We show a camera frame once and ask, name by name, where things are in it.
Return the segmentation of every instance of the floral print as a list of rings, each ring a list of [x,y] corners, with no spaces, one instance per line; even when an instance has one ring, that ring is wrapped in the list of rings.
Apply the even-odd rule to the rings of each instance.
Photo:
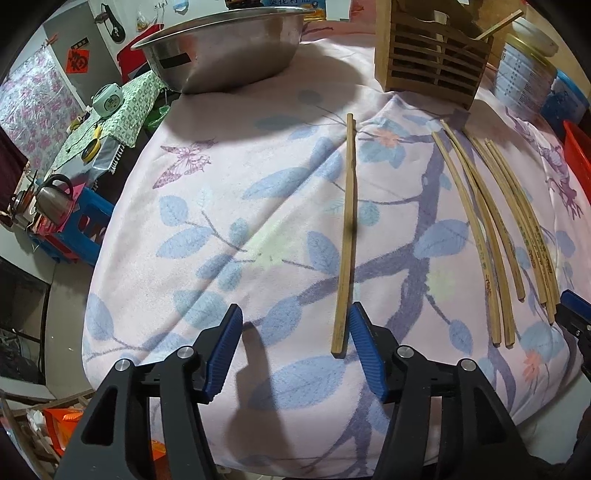
[[[0,86],[0,125],[43,178],[66,141],[68,124],[80,114],[53,57],[38,50]]]

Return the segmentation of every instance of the green tablecloth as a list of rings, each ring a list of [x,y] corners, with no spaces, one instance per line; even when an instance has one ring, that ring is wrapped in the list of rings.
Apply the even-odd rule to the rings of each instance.
[[[163,88],[164,84],[152,71],[123,85],[123,105],[102,123],[103,132],[100,137],[110,135],[126,147],[135,147],[139,131]],[[93,110],[90,117],[63,144],[51,166],[51,171],[57,170],[82,153],[92,140],[94,126],[99,120],[99,115]]]

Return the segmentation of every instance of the blue container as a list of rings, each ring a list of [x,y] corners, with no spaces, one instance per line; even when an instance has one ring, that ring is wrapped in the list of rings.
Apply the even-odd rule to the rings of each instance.
[[[578,125],[588,108],[589,101],[583,92],[559,70],[541,110],[554,133],[564,141],[563,121],[570,120]]]

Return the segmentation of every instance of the wooden chopstick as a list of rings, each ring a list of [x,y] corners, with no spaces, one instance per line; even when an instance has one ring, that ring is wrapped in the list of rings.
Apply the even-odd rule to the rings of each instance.
[[[468,218],[468,224],[470,225],[474,241],[476,242],[476,249],[478,250],[480,265],[482,266],[482,275],[484,277],[485,294],[486,298],[488,299],[488,314],[491,321],[491,340],[493,345],[499,346],[501,344],[501,317],[499,314],[499,302],[496,297],[496,292],[493,291],[491,287],[494,285],[494,275],[492,271],[491,259],[488,255],[488,250],[486,249],[484,235],[480,229],[480,223],[478,221],[478,217],[476,216],[476,212],[474,211],[474,206],[470,202],[468,192],[466,191],[466,187],[460,179],[460,176],[456,170],[456,166],[453,164],[453,161],[449,156],[445,146],[443,145],[441,138],[439,138],[439,135],[437,135],[436,132],[433,132],[432,136],[435,140],[435,143],[439,147],[441,154],[443,155],[443,160],[445,161],[447,168],[452,174],[453,181],[456,184],[457,191],[460,195],[460,200],[462,201],[462,205],[464,206],[464,210]]]
[[[508,17],[505,17],[503,20],[501,20],[497,24],[493,25],[491,28],[489,28],[489,29],[485,30],[484,32],[482,32],[474,40],[486,40],[488,37],[490,37],[491,35],[494,35],[501,28],[506,27],[508,24],[510,24],[514,20],[517,20],[522,15],[523,15],[523,11],[522,10],[518,10],[516,12],[513,12],[511,15],[509,15]]]
[[[345,353],[347,311],[352,294],[355,269],[355,238],[357,230],[357,180],[355,178],[355,119],[347,114],[347,156],[345,180],[345,214],[343,220],[343,245],[340,256],[339,285],[336,295],[335,326],[330,353],[341,358]]]
[[[517,177],[511,170],[506,158],[503,156],[499,148],[492,141],[489,141],[490,145],[494,149],[501,170],[503,170],[509,179],[509,183],[514,189],[515,195],[518,201],[521,203],[522,209],[525,213],[525,218],[530,224],[531,231],[534,235],[534,241],[537,248],[538,256],[540,258],[540,264],[542,268],[542,275],[547,287],[547,296],[550,301],[550,307],[546,304],[546,310],[548,311],[548,320],[550,323],[554,323],[554,315],[556,314],[556,304],[560,302],[560,293],[558,292],[558,282],[556,281],[556,272],[554,270],[554,264],[550,259],[550,253],[544,242],[540,223],[535,215],[534,209],[531,206],[530,201],[525,196],[525,192],[521,187],[521,184],[517,180]]]
[[[495,228],[492,223],[491,215],[486,205],[485,197],[482,193],[482,190],[479,187],[474,177],[473,171],[470,167],[470,159],[466,151],[457,139],[457,136],[454,133],[454,131],[451,128],[449,128],[448,124],[444,120],[441,120],[441,124],[444,130],[447,132],[450,139],[452,140],[452,147],[454,148],[457,157],[460,159],[460,163],[462,164],[462,168],[464,170],[466,178],[468,179],[470,188],[474,192],[476,206],[480,211],[480,217],[482,218],[486,237],[488,238],[488,243],[491,248],[493,267],[496,272],[496,283],[497,288],[499,290],[499,297],[501,298],[501,312],[503,316],[505,346],[510,347],[515,343],[515,320],[513,318],[513,308],[511,306],[511,293],[509,292],[509,284],[507,282],[505,264],[503,263],[503,257],[501,256],[499,242],[496,239]]]
[[[513,214],[513,217],[515,218],[515,223],[517,224],[517,227],[519,228],[521,238],[523,239],[525,249],[527,250],[527,254],[530,258],[531,265],[534,270],[535,285],[538,290],[538,299],[540,300],[540,304],[544,305],[546,302],[546,290],[545,290],[545,285],[544,285],[544,282],[543,282],[543,279],[541,276],[541,272],[540,272],[540,270],[541,270],[540,263],[538,262],[538,257],[534,251],[533,239],[531,238],[531,235],[529,234],[529,229],[527,228],[527,223],[523,217],[523,213],[521,212],[521,209],[517,205],[517,201],[515,199],[515,196],[513,195],[511,187],[509,186],[509,183],[507,182],[501,169],[497,165],[495,157],[493,156],[491,151],[488,149],[488,146],[484,147],[477,138],[475,138],[473,135],[471,135],[466,130],[464,130],[464,132],[465,132],[466,136],[468,137],[468,139],[470,140],[470,142],[472,143],[472,145],[474,146],[475,150],[478,152],[478,154],[482,158],[482,161],[485,163],[486,167],[490,170],[493,177],[495,178],[499,188],[501,189],[501,192],[503,193],[503,196],[505,197],[505,201],[507,202],[507,205],[509,206],[509,209],[511,210],[511,213]]]
[[[474,145],[472,140],[469,138],[468,134],[464,131],[464,135],[470,140],[472,146],[474,146],[476,152],[482,157],[483,153],[479,151],[479,149]],[[517,299],[521,302],[525,300],[525,287],[523,284],[523,279],[521,277],[521,270],[519,269],[519,264],[517,262],[517,258],[515,256],[515,247],[513,246],[513,242],[511,241],[511,237],[509,236],[509,232],[505,226],[505,222],[501,217],[501,213],[496,206],[495,201],[492,198],[491,192],[488,189],[484,179],[478,172],[478,168],[475,164],[472,164],[470,161],[467,162],[468,168],[471,170],[474,179],[476,180],[476,184],[478,188],[482,192],[486,205],[491,212],[492,220],[496,225],[496,229],[499,232],[499,236],[501,237],[501,242],[503,244],[503,248],[505,249],[505,253],[507,255],[507,260],[509,261],[509,266],[511,268],[511,275],[513,276],[513,283],[515,284],[515,291],[517,293]]]

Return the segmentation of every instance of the stainless steel bowl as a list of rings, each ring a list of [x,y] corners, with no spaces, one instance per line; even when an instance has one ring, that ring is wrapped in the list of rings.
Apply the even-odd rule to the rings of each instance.
[[[286,68],[300,42],[306,10],[230,10],[156,32],[133,46],[176,92],[221,92]]]

